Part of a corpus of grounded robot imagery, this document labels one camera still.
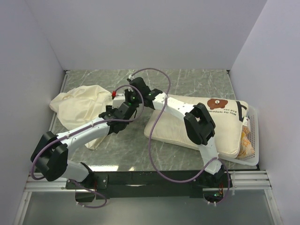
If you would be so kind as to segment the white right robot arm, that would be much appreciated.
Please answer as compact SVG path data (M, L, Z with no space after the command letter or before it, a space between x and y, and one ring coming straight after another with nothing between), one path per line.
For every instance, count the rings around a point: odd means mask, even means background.
M133 78L130 76L127 81L140 91L142 95L139 97L140 103L144 102L146 107L160 111L150 130L148 146L151 146L154 128L163 112L180 119L185 124L188 138L199 149L204 163L204 171L208 173L206 183L211 187L218 186L222 182L221 172L224 171L224 167L219 160L214 140L216 125L207 107L202 103L191 105L176 100L158 89L151 90L141 77Z

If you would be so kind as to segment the cream satin pillowcase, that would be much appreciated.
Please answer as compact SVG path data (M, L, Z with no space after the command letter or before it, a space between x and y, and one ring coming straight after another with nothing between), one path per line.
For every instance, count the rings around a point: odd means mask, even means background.
M61 124L72 130L82 126L105 111L113 103L111 93L99 85L80 86L57 95L49 104Z

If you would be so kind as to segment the white plastic basket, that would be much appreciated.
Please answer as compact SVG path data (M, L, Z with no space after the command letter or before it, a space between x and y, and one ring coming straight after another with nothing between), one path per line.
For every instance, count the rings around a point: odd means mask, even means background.
M235 162L242 165L255 166L259 162L259 126L257 111L251 105L248 106L247 117L251 125L247 138L254 149L254 153L242 159L235 158Z

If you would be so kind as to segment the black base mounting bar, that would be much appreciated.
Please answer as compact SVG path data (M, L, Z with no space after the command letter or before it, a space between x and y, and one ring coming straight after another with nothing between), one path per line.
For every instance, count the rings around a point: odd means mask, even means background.
M95 172L94 181L83 186L99 192L107 199L174 196L203 198L206 188L220 190L233 186L231 176L224 170L216 175L203 172L197 178L196 170L163 171L163 174L174 180L192 180L175 183L164 179L156 171Z

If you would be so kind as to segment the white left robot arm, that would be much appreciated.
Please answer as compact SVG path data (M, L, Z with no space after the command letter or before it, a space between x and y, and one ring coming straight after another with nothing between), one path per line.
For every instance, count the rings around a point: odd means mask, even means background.
M124 130L134 121L132 116L139 106L145 106L142 98L126 97L119 107L107 106L105 112L78 128L57 135L51 131L43 134L30 158L32 179L54 181L64 177L77 181L82 188L91 187L93 171L68 156L94 139Z

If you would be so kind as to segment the cream pillow with bear print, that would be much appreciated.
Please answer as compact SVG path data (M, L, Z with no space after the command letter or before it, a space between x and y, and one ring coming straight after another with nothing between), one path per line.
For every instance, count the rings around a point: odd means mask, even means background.
M213 140L222 158L236 158L245 135L248 103L207 97L163 94L144 135L147 138L198 150Z

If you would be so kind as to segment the aluminium frame rail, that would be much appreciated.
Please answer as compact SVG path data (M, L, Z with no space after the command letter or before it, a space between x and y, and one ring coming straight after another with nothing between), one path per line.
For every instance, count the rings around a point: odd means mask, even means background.
M45 179L45 176L43 174L40 177L37 177L37 176L34 175L34 173L35 173L36 164L38 163L38 159L39 159L38 154L41 152L41 150L45 146L47 146L49 143L51 143L51 142L53 142L57 139L55 137L55 135L51 132L51 130L53 128L53 125L55 124L56 117L57 117L56 114L57 113L54 112L53 117L52 117L52 121L51 121L51 124L50 124L49 131L47 131L46 133L44 133L41 136L35 150L33 151L32 155L30 157L30 161L32 162L32 165L31 165L31 168L30 168L30 177L35 181Z

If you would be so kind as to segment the orange patterned cloth in basket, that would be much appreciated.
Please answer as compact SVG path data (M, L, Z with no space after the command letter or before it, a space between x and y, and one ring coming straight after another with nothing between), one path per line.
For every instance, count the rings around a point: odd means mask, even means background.
M255 150L247 137L249 133L249 128L247 126L243 126L240 138L240 151L237 158L246 158L255 153Z

